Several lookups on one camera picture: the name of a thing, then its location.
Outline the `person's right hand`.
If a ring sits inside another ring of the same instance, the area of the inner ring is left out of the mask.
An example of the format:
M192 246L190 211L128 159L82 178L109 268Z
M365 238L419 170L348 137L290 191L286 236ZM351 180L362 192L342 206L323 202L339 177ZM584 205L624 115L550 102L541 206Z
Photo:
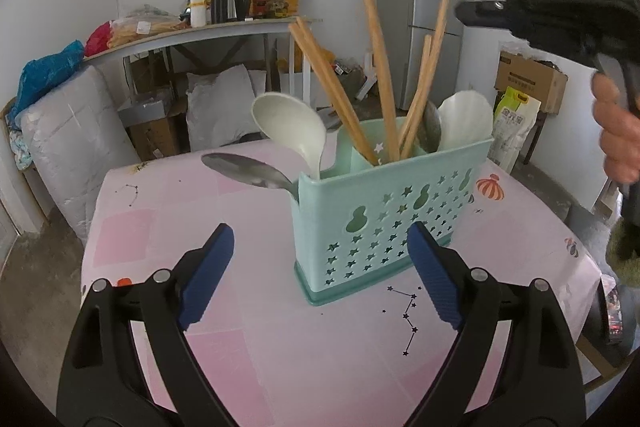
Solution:
M600 149L605 155L604 171L619 184L639 181L639 119L618 105L620 91L600 72L591 80L593 118L601 127Z

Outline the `right forearm fleece sleeve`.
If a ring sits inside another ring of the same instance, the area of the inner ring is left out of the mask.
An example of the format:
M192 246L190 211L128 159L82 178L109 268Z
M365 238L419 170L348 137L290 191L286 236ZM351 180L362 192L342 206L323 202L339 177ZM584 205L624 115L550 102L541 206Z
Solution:
M606 262L627 286L640 285L639 228L623 218L612 228L605 254Z

